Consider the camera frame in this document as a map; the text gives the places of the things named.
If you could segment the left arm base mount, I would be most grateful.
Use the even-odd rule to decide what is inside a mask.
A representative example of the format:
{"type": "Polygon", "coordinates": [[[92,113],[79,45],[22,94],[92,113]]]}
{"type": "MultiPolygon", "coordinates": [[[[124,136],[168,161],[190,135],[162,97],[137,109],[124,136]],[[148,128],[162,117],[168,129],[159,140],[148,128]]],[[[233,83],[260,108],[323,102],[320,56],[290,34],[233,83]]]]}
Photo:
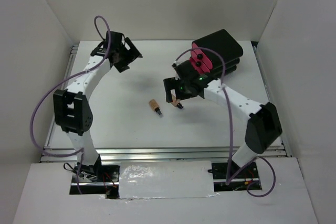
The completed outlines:
{"type": "Polygon", "coordinates": [[[72,173],[70,195],[104,195],[106,199],[119,198],[119,165],[102,167],[100,175],[91,175],[81,171],[77,178],[77,166],[72,167],[68,162],[63,169],[72,173]]]}

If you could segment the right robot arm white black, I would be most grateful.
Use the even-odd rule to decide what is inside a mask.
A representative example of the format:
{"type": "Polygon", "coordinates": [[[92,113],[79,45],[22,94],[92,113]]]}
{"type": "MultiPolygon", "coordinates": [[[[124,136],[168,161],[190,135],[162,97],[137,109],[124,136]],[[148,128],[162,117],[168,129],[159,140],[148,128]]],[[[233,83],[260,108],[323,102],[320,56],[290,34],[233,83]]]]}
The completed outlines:
{"type": "Polygon", "coordinates": [[[211,72],[199,73],[194,66],[185,61],[173,63],[176,77],[163,80],[166,101],[173,98],[186,100],[201,97],[219,106],[226,107],[229,114],[229,158],[227,181],[241,177],[247,165],[264,151],[282,134],[282,127],[274,104],[251,100],[226,86],[220,77],[211,72]],[[233,117],[241,120],[246,127],[243,144],[233,150],[233,117]]]}

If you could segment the beige foundation tube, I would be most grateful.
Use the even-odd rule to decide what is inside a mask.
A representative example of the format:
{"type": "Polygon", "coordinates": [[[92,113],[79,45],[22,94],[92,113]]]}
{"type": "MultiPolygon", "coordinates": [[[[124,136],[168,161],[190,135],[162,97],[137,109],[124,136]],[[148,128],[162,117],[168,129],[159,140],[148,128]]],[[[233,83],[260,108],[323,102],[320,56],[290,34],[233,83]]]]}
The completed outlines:
{"type": "Polygon", "coordinates": [[[184,107],[182,106],[182,104],[180,103],[180,100],[176,98],[176,96],[172,95],[172,102],[171,104],[178,108],[178,109],[184,109],[184,107]]]}

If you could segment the beige foundation bottle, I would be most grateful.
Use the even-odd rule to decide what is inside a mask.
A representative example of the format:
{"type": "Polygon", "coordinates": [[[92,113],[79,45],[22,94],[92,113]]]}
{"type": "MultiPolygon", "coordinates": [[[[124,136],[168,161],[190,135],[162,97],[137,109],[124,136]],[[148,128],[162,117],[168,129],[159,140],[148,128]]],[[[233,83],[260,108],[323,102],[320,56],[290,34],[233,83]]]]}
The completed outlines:
{"type": "Polygon", "coordinates": [[[158,105],[155,99],[149,101],[149,106],[158,116],[162,116],[160,106],[158,105]]]}

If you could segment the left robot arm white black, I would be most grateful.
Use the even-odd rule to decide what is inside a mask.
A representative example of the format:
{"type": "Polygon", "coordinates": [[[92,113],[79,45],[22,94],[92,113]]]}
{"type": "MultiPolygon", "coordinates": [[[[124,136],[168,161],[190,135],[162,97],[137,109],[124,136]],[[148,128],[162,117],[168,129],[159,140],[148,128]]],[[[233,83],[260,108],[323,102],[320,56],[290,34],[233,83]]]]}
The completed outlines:
{"type": "Polygon", "coordinates": [[[111,68],[124,72],[141,56],[124,34],[107,32],[105,39],[91,52],[84,73],[65,89],[57,89],[53,93],[55,123],[70,138],[77,151],[78,169],[90,181],[98,181],[103,175],[103,168],[90,133],[93,114],[89,99],[111,68]]]}

